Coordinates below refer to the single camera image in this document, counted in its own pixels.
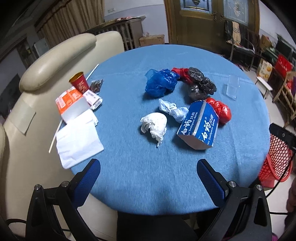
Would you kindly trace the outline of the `clear plastic packaging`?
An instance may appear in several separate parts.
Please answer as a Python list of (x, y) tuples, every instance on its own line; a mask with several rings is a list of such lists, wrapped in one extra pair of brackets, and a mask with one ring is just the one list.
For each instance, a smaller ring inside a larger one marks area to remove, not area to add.
[(235, 75), (229, 75), (226, 87), (226, 95), (232, 100), (237, 99), (237, 92), (239, 88), (239, 79)]

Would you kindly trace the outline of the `blue toothpaste box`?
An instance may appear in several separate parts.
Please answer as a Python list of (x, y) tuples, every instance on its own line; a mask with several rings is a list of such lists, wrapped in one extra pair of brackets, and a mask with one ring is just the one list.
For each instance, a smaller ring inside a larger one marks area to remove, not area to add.
[(180, 125), (177, 136), (195, 150), (206, 150), (214, 145), (219, 117), (206, 101), (196, 101)]

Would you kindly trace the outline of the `red mesh waste basket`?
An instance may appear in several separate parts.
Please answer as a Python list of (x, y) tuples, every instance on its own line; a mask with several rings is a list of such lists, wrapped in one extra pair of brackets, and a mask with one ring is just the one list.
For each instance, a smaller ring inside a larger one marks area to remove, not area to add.
[(258, 176), (262, 186), (273, 188), (275, 182), (285, 182), (292, 168), (292, 151), (284, 141), (271, 134), (269, 151)]

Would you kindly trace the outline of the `small white stool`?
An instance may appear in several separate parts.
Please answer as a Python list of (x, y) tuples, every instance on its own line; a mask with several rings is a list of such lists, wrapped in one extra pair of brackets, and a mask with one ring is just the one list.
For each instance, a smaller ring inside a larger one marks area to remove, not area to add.
[(264, 88), (265, 88), (265, 93), (263, 95), (263, 98), (264, 99), (267, 99), (268, 95), (270, 94), (270, 92), (273, 91), (273, 88), (260, 76), (257, 76), (256, 77), (256, 82), (255, 84), (257, 84), (257, 82), (260, 82)]

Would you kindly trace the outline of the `white flat napkin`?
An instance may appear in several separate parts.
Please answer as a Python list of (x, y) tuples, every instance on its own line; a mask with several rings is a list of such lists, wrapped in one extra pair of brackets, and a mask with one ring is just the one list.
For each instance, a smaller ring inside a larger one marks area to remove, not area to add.
[(64, 169), (70, 169), (104, 150), (97, 124), (97, 117), (88, 109), (57, 132), (56, 148)]

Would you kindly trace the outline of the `red plastic bag ball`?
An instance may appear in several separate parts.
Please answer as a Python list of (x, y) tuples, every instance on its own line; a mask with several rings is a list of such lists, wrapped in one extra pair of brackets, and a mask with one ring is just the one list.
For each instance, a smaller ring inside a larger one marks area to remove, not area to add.
[(208, 97), (206, 102), (215, 110), (217, 116), (219, 117), (219, 123), (225, 125), (231, 120), (231, 110), (227, 105), (211, 97)]

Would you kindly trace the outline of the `red gift bag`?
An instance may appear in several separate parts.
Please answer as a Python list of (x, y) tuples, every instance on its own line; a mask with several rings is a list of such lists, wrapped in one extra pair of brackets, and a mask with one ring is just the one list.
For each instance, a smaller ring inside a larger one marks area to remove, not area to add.
[(279, 54), (274, 68), (281, 77), (285, 78), (287, 72), (292, 71), (293, 65), (285, 56)]

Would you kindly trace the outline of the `yellow white snack carton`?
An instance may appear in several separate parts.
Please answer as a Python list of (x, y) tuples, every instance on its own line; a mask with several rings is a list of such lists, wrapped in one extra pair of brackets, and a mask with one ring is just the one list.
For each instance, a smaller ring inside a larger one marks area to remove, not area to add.
[(269, 62), (261, 58), (256, 71), (256, 76), (261, 77), (265, 81), (268, 81), (272, 73), (272, 70), (273, 70), (272, 64), (270, 64)]

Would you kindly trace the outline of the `white long straw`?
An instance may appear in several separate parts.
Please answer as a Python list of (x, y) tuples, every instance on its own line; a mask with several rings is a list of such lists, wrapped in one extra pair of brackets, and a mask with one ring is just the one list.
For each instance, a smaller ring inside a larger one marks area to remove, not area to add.
[[(86, 81), (89, 79), (89, 77), (92, 75), (92, 73), (97, 69), (97, 67), (99, 66), (100, 64), (98, 63), (92, 70), (91, 70), (91, 72), (88, 74), (88, 76), (86, 77)], [(62, 125), (62, 122), (63, 122), (63, 120), (61, 119), (60, 120), (60, 122), (59, 122), (59, 124), (58, 124), (58, 126), (57, 126), (57, 129), (56, 129), (56, 131), (55, 131), (55, 134), (54, 134), (54, 136), (53, 136), (53, 139), (52, 139), (52, 141), (51, 141), (51, 144), (50, 144), (50, 147), (49, 147), (49, 150), (48, 150), (48, 153), (50, 154), (51, 153), (51, 151), (52, 151), (52, 148), (53, 148), (53, 145), (54, 145), (54, 142), (55, 142), (55, 140), (56, 140), (56, 134), (57, 134), (57, 132), (60, 130), (60, 127), (61, 127), (61, 125)]]

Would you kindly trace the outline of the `orange white carton box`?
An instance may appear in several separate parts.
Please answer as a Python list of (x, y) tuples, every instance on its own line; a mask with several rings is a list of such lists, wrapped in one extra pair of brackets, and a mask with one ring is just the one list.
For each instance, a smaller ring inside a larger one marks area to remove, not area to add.
[(62, 120), (67, 124), (90, 109), (86, 98), (74, 86), (64, 91), (55, 100)]

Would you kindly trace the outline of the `small white barcode box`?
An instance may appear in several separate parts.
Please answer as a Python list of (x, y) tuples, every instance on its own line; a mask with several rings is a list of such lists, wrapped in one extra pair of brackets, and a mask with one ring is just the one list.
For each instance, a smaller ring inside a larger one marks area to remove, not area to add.
[(103, 99), (100, 96), (89, 89), (85, 93), (83, 93), (83, 96), (85, 97), (92, 110), (97, 109), (103, 102)]

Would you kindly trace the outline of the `black plastic bag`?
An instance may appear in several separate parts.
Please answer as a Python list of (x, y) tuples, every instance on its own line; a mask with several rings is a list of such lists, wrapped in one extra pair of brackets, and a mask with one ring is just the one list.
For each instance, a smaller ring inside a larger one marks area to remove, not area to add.
[(205, 100), (217, 91), (216, 85), (199, 69), (190, 67), (188, 74), (192, 81), (188, 95), (193, 101)]

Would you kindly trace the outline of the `dark snack wrapper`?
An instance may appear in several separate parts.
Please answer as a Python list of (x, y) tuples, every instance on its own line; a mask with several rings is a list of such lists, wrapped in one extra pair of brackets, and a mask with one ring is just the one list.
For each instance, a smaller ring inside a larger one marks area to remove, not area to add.
[(100, 80), (94, 80), (91, 82), (91, 85), (90, 85), (90, 90), (96, 94), (99, 94), (100, 93), (100, 90), (101, 90), (101, 87), (102, 87), (102, 84), (103, 84), (103, 79), (100, 79)]

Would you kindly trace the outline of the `white crumpled tissue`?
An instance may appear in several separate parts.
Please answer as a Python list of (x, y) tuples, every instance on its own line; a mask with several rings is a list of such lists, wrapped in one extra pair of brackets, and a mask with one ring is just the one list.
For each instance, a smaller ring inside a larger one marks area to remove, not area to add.
[(141, 132), (150, 132), (151, 137), (154, 138), (157, 143), (157, 148), (162, 144), (164, 135), (167, 131), (167, 117), (162, 113), (150, 113), (140, 119)]

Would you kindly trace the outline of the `white-blue crumpled bag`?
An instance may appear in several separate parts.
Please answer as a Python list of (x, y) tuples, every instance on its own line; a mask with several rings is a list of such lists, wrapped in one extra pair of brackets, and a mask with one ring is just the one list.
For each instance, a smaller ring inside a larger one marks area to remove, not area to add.
[(178, 123), (183, 122), (189, 111), (187, 107), (178, 108), (175, 103), (162, 99), (159, 99), (159, 110), (172, 116)]

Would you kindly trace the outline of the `red paper cup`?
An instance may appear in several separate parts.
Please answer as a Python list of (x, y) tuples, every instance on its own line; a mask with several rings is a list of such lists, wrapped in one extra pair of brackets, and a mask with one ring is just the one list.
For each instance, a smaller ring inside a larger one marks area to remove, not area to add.
[(78, 72), (69, 79), (69, 83), (74, 86), (79, 92), (84, 94), (89, 90), (86, 78), (83, 72)]

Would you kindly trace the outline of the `red plastic bag behind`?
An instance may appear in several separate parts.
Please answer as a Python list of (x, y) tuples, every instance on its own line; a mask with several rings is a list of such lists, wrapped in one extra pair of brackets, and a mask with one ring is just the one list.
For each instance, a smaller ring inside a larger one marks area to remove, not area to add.
[(189, 75), (189, 68), (172, 68), (171, 71), (179, 75), (179, 81), (193, 85), (193, 81)]

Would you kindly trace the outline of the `blue round tablecloth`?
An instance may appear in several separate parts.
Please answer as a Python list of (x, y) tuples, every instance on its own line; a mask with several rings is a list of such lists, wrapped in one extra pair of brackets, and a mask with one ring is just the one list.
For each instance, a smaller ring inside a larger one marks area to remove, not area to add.
[[(218, 128), (207, 150), (192, 149), (179, 138), (180, 125), (172, 116), (158, 148), (151, 134), (140, 130), (140, 119), (159, 105), (145, 93), (145, 74), (174, 67), (201, 70), (217, 87), (214, 98), (231, 110), (231, 120)], [(229, 75), (239, 79), (236, 100), (226, 95)], [(103, 79), (103, 102), (95, 114), (104, 146), (95, 156), (101, 172), (91, 194), (110, 208), (145, 215), (213, 209), (196, 172), (200, 159), (241, 187), (258, 177), (269, 149), (268, 110), (253, 81), (225, 58), (183, 45), (141, 47), (104, 61), (91, 79)]]

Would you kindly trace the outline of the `blue plastic bag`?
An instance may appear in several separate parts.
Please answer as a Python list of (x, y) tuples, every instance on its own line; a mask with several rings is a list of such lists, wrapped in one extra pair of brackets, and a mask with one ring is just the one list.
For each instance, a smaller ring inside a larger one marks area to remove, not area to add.
[(146, 74), (145, 92), (154, 98), (163, 97), (167, 92), (173, 92), (180, 76), (169, 70), (150, 69)]

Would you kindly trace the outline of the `wooden door with glass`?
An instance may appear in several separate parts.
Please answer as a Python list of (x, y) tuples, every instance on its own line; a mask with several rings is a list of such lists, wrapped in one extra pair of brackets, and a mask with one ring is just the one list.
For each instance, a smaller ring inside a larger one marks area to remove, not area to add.
[(169, 43), (224, 53), (225, 22), (259, 32), (259, 1), (164, 1)]

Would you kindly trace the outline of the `cardboard box by radiator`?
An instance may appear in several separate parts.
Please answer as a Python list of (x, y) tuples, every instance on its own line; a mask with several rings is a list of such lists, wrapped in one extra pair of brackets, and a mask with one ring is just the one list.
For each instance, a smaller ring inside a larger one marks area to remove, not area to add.
[(141, 47), (165, 44), (165, 35), (151, 35), (139, 39)]

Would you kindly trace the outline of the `radiator cover cabinet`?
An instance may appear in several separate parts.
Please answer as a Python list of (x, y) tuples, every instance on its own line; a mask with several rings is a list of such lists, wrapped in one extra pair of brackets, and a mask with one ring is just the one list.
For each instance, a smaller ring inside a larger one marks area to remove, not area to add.
[(90, 28), (85, 33), (99, 35), (110, 31), (121, 34), (125, 51), (139, 48), (139, 40), (143, 36), (142, 19), (139, 16), (117, 18)]

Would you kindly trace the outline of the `beige curtain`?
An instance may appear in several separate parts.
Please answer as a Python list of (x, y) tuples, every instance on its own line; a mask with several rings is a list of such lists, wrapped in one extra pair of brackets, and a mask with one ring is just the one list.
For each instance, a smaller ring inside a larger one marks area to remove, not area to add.
[(55, 1), (37, 20), (35, 30), (49, 47), (104, 22), (103, 0)]

